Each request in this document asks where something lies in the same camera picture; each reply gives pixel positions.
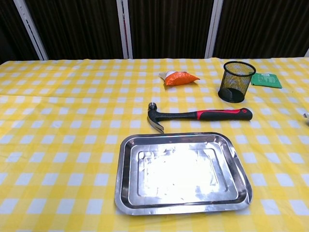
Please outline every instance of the metal frame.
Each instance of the metal frame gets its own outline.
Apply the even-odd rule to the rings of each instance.
[[[309,57],[309,48],[308,48],[308,50],[307,50],[307,52],[305,54],[305,57]]]
[[[31,15],[29,13],[28,7],[24,0],[14,0],[15,6],[19,12],[19,15],[25,25],[25,28],[28,32],[28,35],[31,39],[31,42],[34,46],[34,49],[40,60],[47,60],[48,56],[46,54],[43,43],[39,37],[37,29],[33,23]]]
[[[214,0],[212,13],[211,13],[211,23],[209,26],[209,32],[207,37],[207,44],[205,50],[205,58],[210,58],[213,55],[214,45],[216,43],[217,31],[219,27],[221,9],[223,5],[223,0]]]
[[[122,7],[122,0],[116,0],[116,2],[117,2],[117,10],[118,10],[122,52],[124,54],[124,59],[127,59],[128,54],[127,54],[127,45],[126,45],[126,28],[124,25],[125,14],[124,14],[123,7]]]
[[[133,59],[132,53],[132,42],[131,42],[131,27],[130,27],[130,18],[129,18],[129,6],[128,0],[123,0],[123,7],[124,7],[124,15],[125,15],[125,29],[126,29],[126,44],[127,44],[127,51],[129,54],[129,59]]]

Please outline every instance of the tray rim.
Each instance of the tray rim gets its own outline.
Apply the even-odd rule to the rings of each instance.
[[[124,149],[126,144],[134,138],[151,138],[151,137],[182,137],[182,136],[205,136],[205,135],[216,135],[222,137],[226,143],[228,144],[228,148],[230,150],[232,159],[241,173],[241,179],[246,188],[247,197],[244,201],[240,203],[229,203],[229,204],[216,204],[216,205],[195,205],[196,207],[192,207],[192,205],[176,205],[172,207],[153,207],[153,208],[142,208],[142,209],[133,209],[125,206],[121,200],[121,187],[122,187],[122,176],[123,176],[123,163],[124,163]],[[243,166],[236,154],[235,148],[232,142],[224,135],[216,132],[189,132],[189,133],[166,133],[166,134],[134,134],[125,138],[120,144],[119,151],[119,160],[118,160],[118,168],[116,175],[116,184],[115,184],[115,194],[114,201],[118,209],[127,214],[127,215],[161,215],[161,214],[182,214],[182,213],[198,213],[198,212],[216,212],[216,211],[228,211],[228,210],[240,210],[243,209],[251,203],[253,198],[252,186],[248,180],[248,177],[243,169]]]

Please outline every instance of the rubber grip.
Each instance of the rubber grip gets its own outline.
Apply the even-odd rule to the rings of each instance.
[[[247,108],[239,110],[201,110],[197,111],[198,120],[221,121],[221,120],[251,120],[252,112]]]

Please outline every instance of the rectangular tray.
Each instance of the rectangular tray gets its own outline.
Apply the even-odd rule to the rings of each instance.
[[[252,188],[222,134],[132,135],[120,145],[115,203],[130,215],[238,210]]]

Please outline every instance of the hammer head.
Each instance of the hammer head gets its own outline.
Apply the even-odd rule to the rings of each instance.
[[[157,116],[160,113],[157,112],[157,106],[154,102],[151,102],[148,104],[148,122],[150,125],[152,125],[153,128],[155,128],[158,132],[164,134],[164,127],[162,127],[158,122],[157,122]]]

